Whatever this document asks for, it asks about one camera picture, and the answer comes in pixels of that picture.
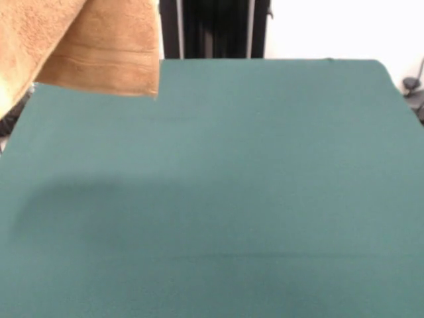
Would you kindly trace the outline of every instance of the white wall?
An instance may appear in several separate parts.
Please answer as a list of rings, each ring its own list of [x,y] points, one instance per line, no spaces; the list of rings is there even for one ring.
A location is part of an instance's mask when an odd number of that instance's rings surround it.
[[[424,56],[424,0],[272,0],[266,58],[377,59],[401,87]]]

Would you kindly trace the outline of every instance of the brown fabric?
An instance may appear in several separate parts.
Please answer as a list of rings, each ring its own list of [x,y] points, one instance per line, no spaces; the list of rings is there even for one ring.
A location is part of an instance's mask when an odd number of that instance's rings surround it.
[[[158,93],[155,0],[0,0],[0,118],[33,81]]]

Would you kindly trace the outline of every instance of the green cloth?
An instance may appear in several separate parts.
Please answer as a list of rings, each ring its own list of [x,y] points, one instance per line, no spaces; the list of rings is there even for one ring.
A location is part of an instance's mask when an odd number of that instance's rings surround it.
[[[373,61],[40,86],[0,159],[0,316],[422,318],[423,159]]]

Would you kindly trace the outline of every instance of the green felt surface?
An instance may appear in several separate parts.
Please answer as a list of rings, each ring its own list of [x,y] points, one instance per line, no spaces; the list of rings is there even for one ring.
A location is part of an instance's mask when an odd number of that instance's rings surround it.
[[[372,61],[40,86],[0,159],[0,316],[421,318],[423,133]]]

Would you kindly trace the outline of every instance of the towel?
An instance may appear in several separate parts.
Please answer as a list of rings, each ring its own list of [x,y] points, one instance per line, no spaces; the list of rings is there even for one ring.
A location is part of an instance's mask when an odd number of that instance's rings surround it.
[[[156,96],[155,0],[0,0],[0,118],[33,81]]]

